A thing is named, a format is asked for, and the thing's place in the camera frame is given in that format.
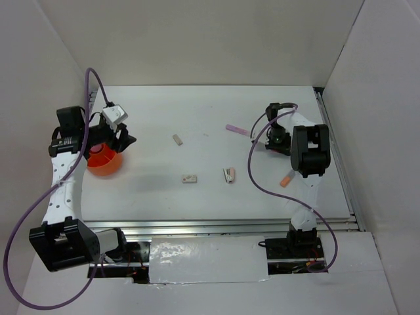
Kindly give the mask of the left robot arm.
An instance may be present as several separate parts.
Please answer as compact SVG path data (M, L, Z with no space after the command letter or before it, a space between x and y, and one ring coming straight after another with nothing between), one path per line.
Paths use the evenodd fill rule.
M81 197L91 148L108 146L119 154L136 141L124 124L127 112L109 102L98 124L89 128L79 106L59 109L56 114L59 126L49 146L53 191L41 226L30 230L29 241L50 272L97 263L103 255L124 261L130 247L122 230L93 232L83 221Z

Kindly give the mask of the orange highlighter marker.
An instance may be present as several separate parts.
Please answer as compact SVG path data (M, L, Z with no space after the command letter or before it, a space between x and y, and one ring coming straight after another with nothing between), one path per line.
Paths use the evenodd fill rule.
M294 177L295 177L295 171L290 170L288 174L286 174L286 176L280 181L280 186L282 188L286 188L290 184L290 182L293 180Z

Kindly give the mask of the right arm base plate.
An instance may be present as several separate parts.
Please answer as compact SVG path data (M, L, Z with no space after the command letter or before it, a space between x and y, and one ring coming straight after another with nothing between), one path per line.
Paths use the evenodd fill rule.
M323 270L325 262L321 239L310 247L290 249L285 238L265 239L258 243L266 251L268 274L306 274L310 271Z

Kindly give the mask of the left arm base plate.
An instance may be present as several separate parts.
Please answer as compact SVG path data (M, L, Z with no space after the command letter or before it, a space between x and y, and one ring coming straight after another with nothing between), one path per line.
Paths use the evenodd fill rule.
M98 263L96 272L94 265L89 266L87 277L96 279L126 279L134 284L149 284L150 242L128 242L125 251L109 251Z

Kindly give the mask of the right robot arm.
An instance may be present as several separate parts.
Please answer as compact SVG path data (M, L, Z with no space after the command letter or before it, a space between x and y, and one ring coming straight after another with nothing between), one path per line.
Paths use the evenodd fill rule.
M323 176L331 163L329 127L316 124L298 115L291 123L273 119L280 114L297 109L294 103L270 103L265 114L270 126L266 133L267 150L290 157L291 168L304 179L310 175ZM306 209L298 210L290 220L286 249L293 257L302 257L316 244L316 215Z

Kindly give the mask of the pink round container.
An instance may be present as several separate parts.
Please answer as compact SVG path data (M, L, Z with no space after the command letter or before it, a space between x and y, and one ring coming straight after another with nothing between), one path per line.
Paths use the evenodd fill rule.
M103 145L101 145L101 144L97 144L95 146L92 146L91 149L90 149L90 153L97 154L102 150L102 147L103 147Z

